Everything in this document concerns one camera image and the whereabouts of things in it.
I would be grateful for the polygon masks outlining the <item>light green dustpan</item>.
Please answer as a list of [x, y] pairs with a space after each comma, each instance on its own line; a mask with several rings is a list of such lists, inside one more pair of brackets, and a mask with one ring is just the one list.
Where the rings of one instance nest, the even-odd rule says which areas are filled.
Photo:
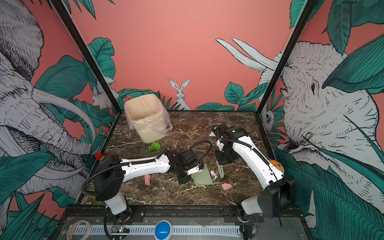
[[198, 187], [209, 186], [213, 184], [212, 176], [207, 164], [204, 164], [204, 169], [201, 172], [192, 174], [192, 180]]

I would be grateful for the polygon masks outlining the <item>light green hand brush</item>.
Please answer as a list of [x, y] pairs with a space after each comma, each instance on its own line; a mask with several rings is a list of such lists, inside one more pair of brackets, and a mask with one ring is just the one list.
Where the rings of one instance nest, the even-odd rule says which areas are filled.
[[220, 165], [218, 161], [216, 161], [216, 164], [217, 164], [217, 167], [218, 167], [219, 176], [220, 176], [221, 179], [223, 179], [224, 176], [225, 176], [223, 166]]

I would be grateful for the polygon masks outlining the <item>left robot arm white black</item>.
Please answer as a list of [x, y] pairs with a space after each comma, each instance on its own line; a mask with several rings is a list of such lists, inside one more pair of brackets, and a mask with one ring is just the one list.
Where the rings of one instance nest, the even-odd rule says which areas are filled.
[[202, 160], [191, 149], [184, 152], [166, 149], [158, 156], [135, 160], [112, 155], [83, 183], [81, 192], [95, 195], [97, 201], [103, 202], [114, 216], [118, 216], [130, 212], [120, 190], [122, 183], [146, 175], [172, 173], [177, 176], [178, 183], [184, 185], [204, 168]]

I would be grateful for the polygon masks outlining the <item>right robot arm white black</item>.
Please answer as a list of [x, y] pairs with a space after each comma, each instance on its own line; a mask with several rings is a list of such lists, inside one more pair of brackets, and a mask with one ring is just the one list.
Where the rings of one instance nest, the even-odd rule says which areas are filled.
[[242, 201], [241, 207], [246, 215], [263, 214], [267, 218], [274, 218], [293, 205], [297, 181], [275, 167], [242, 127], [214, 125], [210, 136], [215, 136], [219, 148], [215, 152], [219, 170], [223, 165], [232, 164], [241, 158], [263, 188], [259, 196]]

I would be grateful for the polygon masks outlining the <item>cream trash bin with bag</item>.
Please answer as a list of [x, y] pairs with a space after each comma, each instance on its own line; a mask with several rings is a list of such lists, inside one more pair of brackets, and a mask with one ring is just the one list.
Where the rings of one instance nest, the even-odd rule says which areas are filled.
[[168, 111], [154, 94], [125, 102], [124, 110], [130, 129], [134, 129], [146, 144], [164, 138], [173, 129]]

